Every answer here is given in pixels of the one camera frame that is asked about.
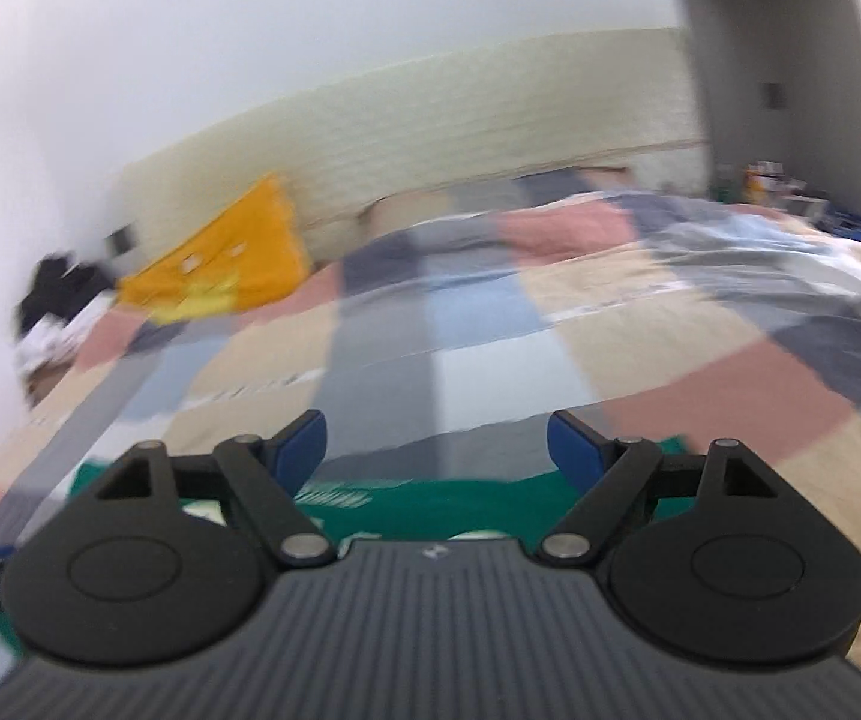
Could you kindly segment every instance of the gray wall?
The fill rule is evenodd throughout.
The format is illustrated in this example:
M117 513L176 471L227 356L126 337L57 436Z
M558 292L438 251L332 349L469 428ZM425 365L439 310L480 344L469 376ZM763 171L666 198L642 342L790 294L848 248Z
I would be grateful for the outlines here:
M861 214L861 23L854 0L685 0L717 164L758 159ZM764 106L784 84L788 108Z

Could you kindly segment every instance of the gray ribbed surface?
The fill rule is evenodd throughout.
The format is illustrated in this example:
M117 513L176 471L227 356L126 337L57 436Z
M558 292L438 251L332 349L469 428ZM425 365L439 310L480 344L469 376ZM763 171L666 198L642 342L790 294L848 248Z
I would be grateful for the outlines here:
M589 577L513 541L434 546L358 541L179 664L101 675L34 659L0 686L0 719L861 720L845 661L715 672L640 640Z

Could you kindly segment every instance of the plaid bedspread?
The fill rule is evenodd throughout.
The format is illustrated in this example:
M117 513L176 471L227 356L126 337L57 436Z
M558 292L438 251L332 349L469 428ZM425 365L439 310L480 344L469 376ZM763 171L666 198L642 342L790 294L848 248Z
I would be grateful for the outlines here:
M739 437L861 549L861 246L760 209L582 194L388 234L248 314L116 309L0 450L0 543L84 459L208 451L308 408L328 480L541 474L563 408L607 435Z

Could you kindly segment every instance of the metal pin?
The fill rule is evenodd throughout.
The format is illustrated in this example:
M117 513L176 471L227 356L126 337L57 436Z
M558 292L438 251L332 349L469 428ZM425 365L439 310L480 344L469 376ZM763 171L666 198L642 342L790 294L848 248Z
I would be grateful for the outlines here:
M587 552L590 552L590 541L587 541L580 533L554 533L544 538L544 543L541 546L547 555L559 560L584 557Z
M294 533L280 544L283 554L294 560L313 560L321 557L331 543L319 533Z

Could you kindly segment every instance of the headboard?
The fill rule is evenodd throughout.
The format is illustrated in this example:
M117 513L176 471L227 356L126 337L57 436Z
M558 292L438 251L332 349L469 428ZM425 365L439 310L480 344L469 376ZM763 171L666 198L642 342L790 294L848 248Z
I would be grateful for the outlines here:
M548 35L370 71L214 124L129 165L118 186L155 257L273 170L311 254L331 259L381 197L561 163L630 165L648 188L706 190L683 33Z

